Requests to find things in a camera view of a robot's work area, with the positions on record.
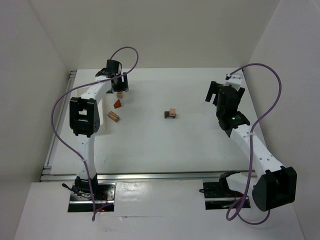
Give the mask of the long light wood block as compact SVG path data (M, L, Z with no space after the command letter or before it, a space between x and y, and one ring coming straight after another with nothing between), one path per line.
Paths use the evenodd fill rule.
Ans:
M120 120L120 117L117 114L115 114L113 111L110 111L107 115L111 120L113 120L116 123Z

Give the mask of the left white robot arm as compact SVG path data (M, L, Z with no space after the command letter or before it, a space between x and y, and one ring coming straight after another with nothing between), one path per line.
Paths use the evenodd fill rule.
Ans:
M129 90L128 78L121 77L121 74L122 64L108 59L106 67L96 73L94 84L69 101L69 125L82 161L72 186L72 191L78 196L95 194L99 190L94 157L94 141L101 126L98 104L106 94Z

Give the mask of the aluminium rail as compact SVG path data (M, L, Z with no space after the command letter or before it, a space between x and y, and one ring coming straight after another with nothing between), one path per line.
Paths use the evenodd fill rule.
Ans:
M50 174L43 171L40 182L74 181L75 174ZM226 171L197 171L197 172L160 172L160 173L108 173L98 174L99 182L117 181L158 181L158 180L213 180L219 179Z
M77 75L77 70L70 71L65 92L67 92L73 87L76 75ZM53 122L55 126L55 130L57 132L60 131L61 122L63 122L65 118L65 114L66 114L65 104L66 104L66 97L64 96L62 99L59 100L57 107L55 109L56 111L59 110L58 114L56 115L56 120L54 120ZM46 159L44 162L44 166L43 166L45 170L52 168L54 153L56 152L58 142L59 142L58 138L56 137L55 134L53 134L51 138L50 146L48 149L48 153L46 155Z

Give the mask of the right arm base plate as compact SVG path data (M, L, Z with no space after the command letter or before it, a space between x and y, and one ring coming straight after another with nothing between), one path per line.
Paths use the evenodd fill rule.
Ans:
M224 191L219 182L204 182L199 192L204 196L206 210L227 210L243 194L236 191Z

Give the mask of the light wood cube block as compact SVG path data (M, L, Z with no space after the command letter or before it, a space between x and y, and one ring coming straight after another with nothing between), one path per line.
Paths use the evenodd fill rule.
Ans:
M171 117L174 117L174 116L176 115L176 109L175 109L175 108L170 108L170 109L169 109L169 115L170 115Z

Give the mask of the front aluminium rail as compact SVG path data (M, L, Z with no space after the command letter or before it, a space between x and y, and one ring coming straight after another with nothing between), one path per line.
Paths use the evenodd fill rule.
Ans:
M50 174L43 171L40 182L74 181L75 174ZM99 182L117 181L158 181L158 180L213 180L219 179L226 171L197 171L197 172L160 172L160 173L108 173L98 174Z

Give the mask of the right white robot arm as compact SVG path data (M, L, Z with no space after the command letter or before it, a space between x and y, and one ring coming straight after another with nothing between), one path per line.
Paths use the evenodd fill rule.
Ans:
M297 172L272 155L254 133L246 116L238 111L244 92L239 81L229 84L212 81L205 98L216 106L219 126L248 157L257 177L247 187L247 176L230 171L220 176L219 183L227 193L239 192L252 197L255 206L266 212L295 201Z

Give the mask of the dark brown arch block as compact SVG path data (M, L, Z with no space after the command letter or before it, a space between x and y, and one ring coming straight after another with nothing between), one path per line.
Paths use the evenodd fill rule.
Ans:
M165 119L169 119L169 118L175 119L176 118L176 113L175 112L170 112L170 111L165 111L164 112L164 118Z

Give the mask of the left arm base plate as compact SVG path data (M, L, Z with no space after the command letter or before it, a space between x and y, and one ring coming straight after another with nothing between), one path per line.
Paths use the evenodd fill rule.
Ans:
M113 212L115 209L116 184L103 183L94 194L95 207L98 212ZM68 213L93 212L92 196L90 193L70 193Z

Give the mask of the white plastic bin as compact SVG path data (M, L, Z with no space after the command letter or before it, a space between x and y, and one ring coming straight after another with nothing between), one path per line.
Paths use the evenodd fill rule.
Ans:
M89 87L83 87L76 90L76 96L80 97L82 94L84 94ZM107 95L105 94L102 99L98 103L98 113L100 118L100 128L99 133L107 130Z

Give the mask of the orange triangular wood block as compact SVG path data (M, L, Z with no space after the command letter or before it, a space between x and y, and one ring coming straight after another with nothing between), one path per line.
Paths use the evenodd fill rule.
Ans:
M122 103L120 99L118 99L114 104L113 104L114 109L118 109L122 107Z

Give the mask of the left aluminium rail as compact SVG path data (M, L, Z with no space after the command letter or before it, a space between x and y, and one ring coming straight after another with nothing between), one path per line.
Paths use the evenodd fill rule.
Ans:
M70 71L65 92L67 92L73 87L76 75L77 75L77 70ZM66 114L65 104L66 104L66 97L64 96L62 99L59 100L57 107L55 109L56 111L59 110L58 114L56 115L56 120L54 120L53 122L55 126L55 130L57 132L60 131L61 122L63 122L65 118L65 114ZM50 146L48 149L48 153L46 155L46 159L44 162L44 166L43 166L45 170L52 168L54 153L56 152L58 142L59 142L58 138L56 137L55 134L53 134L51 138Z

